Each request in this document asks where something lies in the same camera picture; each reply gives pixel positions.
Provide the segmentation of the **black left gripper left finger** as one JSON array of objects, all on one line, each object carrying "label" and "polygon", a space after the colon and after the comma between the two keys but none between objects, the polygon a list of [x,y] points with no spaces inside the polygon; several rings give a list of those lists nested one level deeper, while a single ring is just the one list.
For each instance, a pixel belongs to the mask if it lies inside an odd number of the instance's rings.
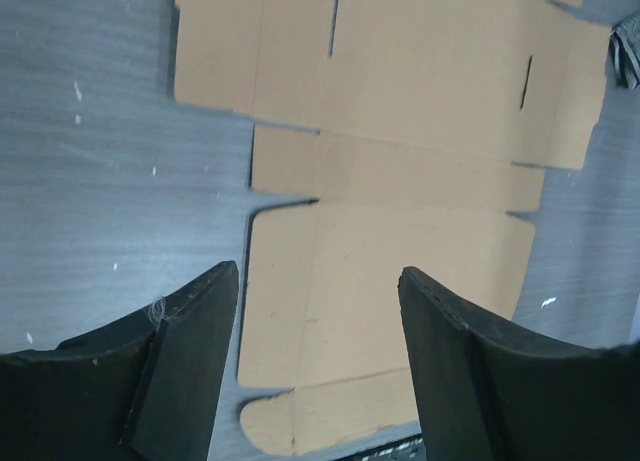
[{"label": "black left gripper left finger", "polygon": [[238,301],[219,263],[47,351],[1,358],[5,460],[203,460]]}]

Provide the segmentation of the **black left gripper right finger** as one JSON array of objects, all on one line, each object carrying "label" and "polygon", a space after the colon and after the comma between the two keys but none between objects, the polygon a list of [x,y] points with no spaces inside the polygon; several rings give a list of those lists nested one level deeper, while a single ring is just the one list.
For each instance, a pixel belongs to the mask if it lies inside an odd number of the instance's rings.
[{"label": "black left gripper right finger", "polygon": [[399,303],[430,460],[635,460],[639,347],[591,349],[508,321],[414,267]]}]

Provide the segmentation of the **brown cardboard box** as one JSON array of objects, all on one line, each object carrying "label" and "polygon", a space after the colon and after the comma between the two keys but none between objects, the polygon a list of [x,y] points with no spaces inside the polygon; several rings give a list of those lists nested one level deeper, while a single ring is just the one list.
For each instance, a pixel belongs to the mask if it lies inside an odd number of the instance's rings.
[{"label": "brown cardboard box", "polygon": [[178,102],[255,120],[237,380],[270,455],[418,415],[397,282],[415,266],[510,318],[548,168],[580,169],[609,32],[583,0],[175,0]]}]

